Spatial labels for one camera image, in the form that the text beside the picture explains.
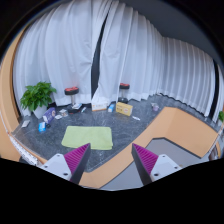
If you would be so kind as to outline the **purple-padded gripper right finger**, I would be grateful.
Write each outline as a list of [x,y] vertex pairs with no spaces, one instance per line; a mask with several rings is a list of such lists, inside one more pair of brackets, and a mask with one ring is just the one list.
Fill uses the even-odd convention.
[[181,170],[166,154],[156,155],[150,150],[132,144],[132,156],[143,185],[148,185]]

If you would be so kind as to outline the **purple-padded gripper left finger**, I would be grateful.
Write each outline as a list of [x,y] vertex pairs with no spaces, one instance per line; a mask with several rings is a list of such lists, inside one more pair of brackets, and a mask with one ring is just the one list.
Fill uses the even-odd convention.
[[55,154],[41,169],[79,184],[91,153],[91,144],[82,145],[65,155]]

